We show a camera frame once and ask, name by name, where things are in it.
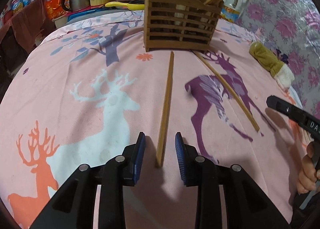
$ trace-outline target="human hand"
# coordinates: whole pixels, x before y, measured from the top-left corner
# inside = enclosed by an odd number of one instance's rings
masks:
[[[312,156],[314,148],[313,143],[309,143],[307,146],[307,155],[302,158],[302,169],[299,173],[299,178],[297,182],[297,189],[299,194],[305,194],[309,191],[316,190],[316,181],[320,179],[320,170],[316,172],[313,167]]]

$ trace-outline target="floral curtain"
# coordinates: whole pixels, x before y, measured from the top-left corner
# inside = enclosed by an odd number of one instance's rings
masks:
[[[288,56],[292,86],[304,109],[320,119],[320,14],[312,0],[250,0],[237,24],[260,28],[265,46]]]

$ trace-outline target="purple deer print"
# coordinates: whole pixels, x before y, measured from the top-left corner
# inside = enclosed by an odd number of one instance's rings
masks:
[[[216,64],[227,72],[221,76],[227,81],[227,83],[233,88],[237,95],[242,99],[244,105],[250,110],[250,104],[261,114],[264,118],[260,109],[254,104],[254,102],[248,96],[248,91],[242,81],[242,78],[235,71],[236,67],[233,66],[229,59],[225,59],[224,55],[216,55],[215,53],[209,52],[206,54],[208,60],[214,61]],[[223,96],[226,94],[227,98],[232,99],[231,94],[223,87],[216,76],[212,75],[200,75],[185,85],[186,91],[191,91],[192,96],[196,99],[198,106],[196,113],[191,117],[191,122],[196,132],[198,147],[202,156],[211,159],[213,162],[218,163],[217,160],[210,156],[203,143],[202,139],[202,121],[204,116],[209,112],[212,105],[215,105],[218,116],[221,120],[227,123],[235,132],[237,132],[242,138],[248,139],[250,142],[253,141],[251,137],[238,130],[234,124],[232,124],[226,116],[225,110],[222,106]]]

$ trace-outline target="orange deer print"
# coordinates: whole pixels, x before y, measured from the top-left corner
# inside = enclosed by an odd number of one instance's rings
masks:
[[[292,105],[296,105],[294,99],[290,96],[289,92],[284,93],[284,96],[290,101]],[[306,145],[302,143],[302,132],[299,125],[293,120],[289,119],[289,126],[292,129],[293,137],[295,142],[301,142],[302,146],[306,148]]]
[[[8,196],[8,201],[12,207],[13,218],[23,229],[28,229],[44,206],[50,200],[48,193],[48,186],[54,190],[58,190],[58,183],[54,179],[51,168],[48,165],[46,158],[52,156],[59,145],[53,148],[55,136],[48,136],[48,129],[45,129],[44,142],[40,144],[39,123],[36,121],[36,127],[31,130],[28,140],[28,148],[30,151],[30,161],[27,161],[21,151],[21,139],[23,135],[19,134],[18,141],[16,141],[19,155],[23,164],[27,166],[35,166],[31,169],[31,173],[36,174],[36,189],[37,197],[23,197],[18,194],[11,194]],[[35,160],[35,150],[39,151],[39,158]]]

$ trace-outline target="white deer print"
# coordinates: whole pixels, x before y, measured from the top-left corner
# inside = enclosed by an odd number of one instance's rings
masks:
[[[103,107],[103,129],[99,133],[89,136],[77,143],[60,146],[56,153],[47,158],[52,174],[61,186],[75,169],[87,163],[91,167],[105,164],[109,159],[121,155],[124,148],[129,145],[130,130],[124,118],[124,111],[137,111],[138,103],[133,101],[121,88],[132,85],[135,79],[129,81],[129,74],[123,78],[115,71],[113,81],[108,79],[105,69],[98,75],[91,87],[95,91],[94,97],[82,97],[78,93],[81,84],[74,84],[70,94],[76,101],[97,101],[96,107]],[[100,91],[103,83],[107,83],[109,92],[102,94]]]

